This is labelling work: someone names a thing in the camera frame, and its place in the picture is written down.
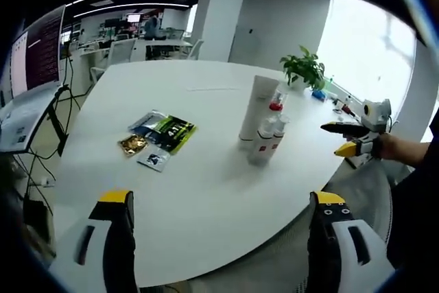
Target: gold foil packet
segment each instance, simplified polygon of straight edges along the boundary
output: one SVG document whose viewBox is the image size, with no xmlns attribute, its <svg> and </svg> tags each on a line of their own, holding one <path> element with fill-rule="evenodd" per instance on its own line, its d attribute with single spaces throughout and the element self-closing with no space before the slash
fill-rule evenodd
<svg viewBox="0 0 439 293">
<path fill-rule="evenodd" d="M 143 150 L 143 148 L 148 145 L 148 142 L 144 137 L 133 134 L 126 139 L 119 141 L 118 144 L 121 146 L 123 152 L 125 152 L 127 156 L 132 156 L 133 154 Z"/>
</svg>

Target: potted plant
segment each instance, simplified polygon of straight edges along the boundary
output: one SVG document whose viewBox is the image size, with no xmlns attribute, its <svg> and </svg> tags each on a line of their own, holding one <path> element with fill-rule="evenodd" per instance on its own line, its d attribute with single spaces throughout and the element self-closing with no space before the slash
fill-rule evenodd
<svg viewBox="0 0 439 293">
<path fill-rule="evenodd" d="M 311 54 L 308 49 L 300 46 L 303 52 L 301 58 L 288 55 L 281 58 L 283 72 L 288 79 L 288 85 L 297 91 L 304 91 L 310 86 L 314 91 L 324 88 L 324 65 L 316 60 L 318 56 Z"/>
</svg>

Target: laptop screen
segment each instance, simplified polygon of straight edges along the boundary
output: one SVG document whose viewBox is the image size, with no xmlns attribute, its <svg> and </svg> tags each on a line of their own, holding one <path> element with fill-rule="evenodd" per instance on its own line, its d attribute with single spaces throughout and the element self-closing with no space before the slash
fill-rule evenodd
<svg viewBox="0 0 439 293">
<path fill-rule="evenodd" d="M 12 45 L 11 85 L 16 97 L 60 80 L 60 33 L 64 6 L 32 23 Z"/>
</svg>

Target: blue object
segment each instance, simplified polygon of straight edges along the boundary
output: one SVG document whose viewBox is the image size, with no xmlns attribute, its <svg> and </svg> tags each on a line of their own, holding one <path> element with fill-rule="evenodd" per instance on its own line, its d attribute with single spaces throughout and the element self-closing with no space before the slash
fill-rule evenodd
<svg viewBox="0 0 439 293">
<path fill-rule="evenodd" d="M 327 99 L 327 95 L 323 91 L 313 91 L 311 95 L 322 102 Z"/>
</svg>

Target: green leaves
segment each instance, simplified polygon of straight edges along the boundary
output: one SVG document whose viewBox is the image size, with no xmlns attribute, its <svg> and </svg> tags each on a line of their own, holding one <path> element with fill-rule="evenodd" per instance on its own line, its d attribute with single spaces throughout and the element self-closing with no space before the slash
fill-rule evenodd
<svg viewBox="0 0 439 293">
<path fill-rule="evenodd" d="M 290 85 L 298 79 L 296 75 L 303 77 L 306 83 L 309 83 L 313 90 L 320 90 L 324 88 L 324 65 L 318 63 L 316 60 L 318 56 L 311 54 L 308 49 L 303 46 L 299 46 L 303 52 L 301 58 L 288 55 L 281 58 L 280 63 L 283 63 L 283 71 L 288 79 Z"/>
</svg>

